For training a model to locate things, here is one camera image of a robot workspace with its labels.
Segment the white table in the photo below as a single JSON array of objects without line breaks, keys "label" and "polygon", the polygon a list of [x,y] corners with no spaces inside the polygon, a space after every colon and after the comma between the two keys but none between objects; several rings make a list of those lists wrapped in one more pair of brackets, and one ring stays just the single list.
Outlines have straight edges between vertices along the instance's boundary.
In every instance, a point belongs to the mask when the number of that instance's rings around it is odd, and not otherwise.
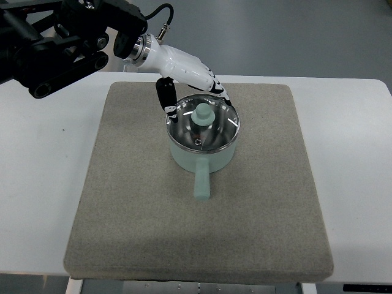
[{"label": "white table", "polygon": [[[42,100],[15,81],[0,85],[0,273],[67,274],[62,259],[108,89],[116,81],[158,77],[99,72]],[[326,281],[391,283],[387,87],[335,78],[220,81],[291,88],[334,259]]]}]

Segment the robotic arm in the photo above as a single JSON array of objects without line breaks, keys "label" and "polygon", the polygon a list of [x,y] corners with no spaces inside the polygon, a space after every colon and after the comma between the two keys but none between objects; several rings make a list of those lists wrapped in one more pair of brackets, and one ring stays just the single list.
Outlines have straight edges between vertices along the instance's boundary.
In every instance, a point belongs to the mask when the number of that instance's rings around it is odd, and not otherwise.
[{"label": "robotic arm", "polygon": [[[155,38],[146,34],[147,20],[170,8],[168,23]],[[27,14],[53,10],[34,24]],[[38,0],[0,4],[0,83],[18,80],[35,98],[43,98],[102,68],[108,56],[108,27],[118,31],[114,54],[130,58],[142,70],[162,75],[157,82],[160,104],[176,121],[173,80],[209,91],[231,105],[226,90],[198,58],[170,46],[162,38],[173,17],[173,7],[163,4],[146,17],[125,0]],[[57,37],[42,37],[54,27]]]}]

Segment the pot lid knob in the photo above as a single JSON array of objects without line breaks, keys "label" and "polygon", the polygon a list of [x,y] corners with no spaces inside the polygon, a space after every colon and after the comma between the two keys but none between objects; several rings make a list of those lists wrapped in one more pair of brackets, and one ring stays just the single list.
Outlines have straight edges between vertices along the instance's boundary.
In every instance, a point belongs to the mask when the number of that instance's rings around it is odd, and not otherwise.
[{"label": "pot lid knob", "polygon": [[208,126],[215,120],[215,113],[207,103],[200,103],[196,106],[194,112],[190,116],[193,122],[199,126]]}]

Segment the mint green pot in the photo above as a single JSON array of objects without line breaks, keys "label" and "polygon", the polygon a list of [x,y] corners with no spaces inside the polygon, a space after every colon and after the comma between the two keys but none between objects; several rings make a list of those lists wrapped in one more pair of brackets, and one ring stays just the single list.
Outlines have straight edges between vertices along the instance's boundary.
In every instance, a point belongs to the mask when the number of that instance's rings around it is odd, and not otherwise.
[{"label": "mint green pot", "polygon": [[170,152],[180,167],[195,173],[194,197],[205,201],[211,196],[209,174],[233,158],[239,117],[233,107],[209,94],[187,96],[177,106],[178,122],[166,120]]}]

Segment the black cable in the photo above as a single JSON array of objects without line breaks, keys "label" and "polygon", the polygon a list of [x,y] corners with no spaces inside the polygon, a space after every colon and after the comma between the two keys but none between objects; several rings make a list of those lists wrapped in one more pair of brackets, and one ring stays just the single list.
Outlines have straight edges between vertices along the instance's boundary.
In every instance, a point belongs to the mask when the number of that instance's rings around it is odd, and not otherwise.
[{"label": "black cable", "polygon": [[169,8],[170,9],[170,16],[166,22],[167,25],[170,25],[170,23],[172,22],[173,16],[174,16],[174,8],[171,4],[169,3],[164,3],[161,6],[159,6],[156,10],[154,10],[152,13],[150,13],[149,15],[145,16],[146,20],[149,20],[153,17],[155,17],[162,9],[164,8]]}]

